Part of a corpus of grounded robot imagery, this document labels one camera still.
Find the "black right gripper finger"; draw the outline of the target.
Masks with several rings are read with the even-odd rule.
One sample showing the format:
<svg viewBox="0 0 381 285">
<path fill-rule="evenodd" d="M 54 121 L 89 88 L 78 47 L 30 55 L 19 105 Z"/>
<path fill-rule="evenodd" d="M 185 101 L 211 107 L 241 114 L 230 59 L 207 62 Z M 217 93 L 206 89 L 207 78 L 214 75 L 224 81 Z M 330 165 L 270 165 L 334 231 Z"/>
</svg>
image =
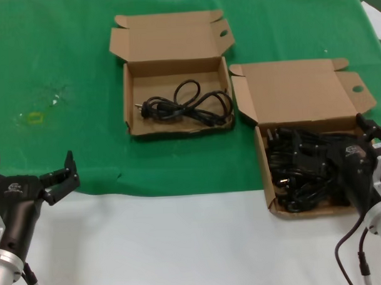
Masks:
<svg viewBox="0 0 381 285">
<path fill-rule="evenodd" d="M 327 146 L 329 140 L 323 134 L 302 129 L 284 130 L 290 140 L 292 164 L 315 176 L 327 175 Z"/>
<path fill-rule="evenodd" d="M 378 139 L 381 142 L 381 126 L 379 126 L 374 120 L 367 119 L 362 113 L 358 113 L 355 117 L 358 128 L 362 131 L 362 135 L 357 138 L 357 144 L 368 145 L 374 139 Z"/>
</svg>

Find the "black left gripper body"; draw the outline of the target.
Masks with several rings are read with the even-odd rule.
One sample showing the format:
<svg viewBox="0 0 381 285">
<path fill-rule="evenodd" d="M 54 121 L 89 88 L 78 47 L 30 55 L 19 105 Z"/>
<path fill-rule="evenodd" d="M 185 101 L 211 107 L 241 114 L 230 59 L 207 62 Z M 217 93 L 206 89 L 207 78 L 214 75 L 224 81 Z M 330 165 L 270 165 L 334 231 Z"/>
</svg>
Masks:
<svg viewBox="0 0 381 285">
<path fill-rule="evenodd" d="M 0 215 L 5 230 L 0 249 L 25 259 L 40 217 L 44 186 L 36 176 L 0 176 Z"/>
</svg>

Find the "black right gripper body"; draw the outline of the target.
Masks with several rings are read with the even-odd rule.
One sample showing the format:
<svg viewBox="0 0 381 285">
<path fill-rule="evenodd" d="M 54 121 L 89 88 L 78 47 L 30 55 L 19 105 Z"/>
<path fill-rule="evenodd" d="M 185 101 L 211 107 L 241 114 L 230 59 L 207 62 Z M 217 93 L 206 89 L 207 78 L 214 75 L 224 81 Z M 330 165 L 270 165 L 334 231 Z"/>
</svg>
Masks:
<svg viewBox="0 0 381 285">
<path fill-rule="evenodd" d="M 375 160 L 369 145 L 362 142 L 337 142 L 330 146 L 327 158 L 335 167 L 337 183 L 359 215 L 366 214 L 379 202 L 373 188 Z"/>
</svg>

